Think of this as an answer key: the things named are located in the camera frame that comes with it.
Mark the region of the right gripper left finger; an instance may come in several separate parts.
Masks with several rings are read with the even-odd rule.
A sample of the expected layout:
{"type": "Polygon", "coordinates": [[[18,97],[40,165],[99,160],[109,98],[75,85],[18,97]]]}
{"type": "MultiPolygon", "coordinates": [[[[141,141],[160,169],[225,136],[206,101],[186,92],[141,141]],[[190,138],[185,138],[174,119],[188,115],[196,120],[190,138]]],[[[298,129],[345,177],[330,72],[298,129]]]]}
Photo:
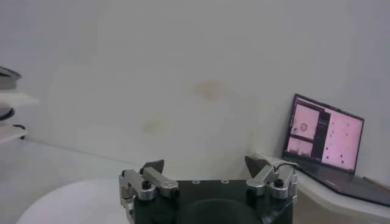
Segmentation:
{"type": "Polygon", "coordinates": [[[123,170],[119,175],[119,200],[128,219],[135,219],[135,199],[152,201],[158,194],[176,199],[179,196],[179,182],[162,174],[163,159],[144,164],[139,171],[123,170]]]}

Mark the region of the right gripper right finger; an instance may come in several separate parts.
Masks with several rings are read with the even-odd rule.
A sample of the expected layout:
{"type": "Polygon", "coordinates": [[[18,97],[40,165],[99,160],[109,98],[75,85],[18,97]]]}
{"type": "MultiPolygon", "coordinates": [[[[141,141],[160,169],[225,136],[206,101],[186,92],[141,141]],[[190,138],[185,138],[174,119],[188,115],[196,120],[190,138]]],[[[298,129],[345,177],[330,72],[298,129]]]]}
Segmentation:
{"type": "Polygon", "coordinates": [[[264,157],[254,156],[245,156],[244,161],[251,175],[246,180],[246,186],[256,197],[268,193],[275,200],[297,202],[297,163],[284,160],[270,163],[264,157]]]}

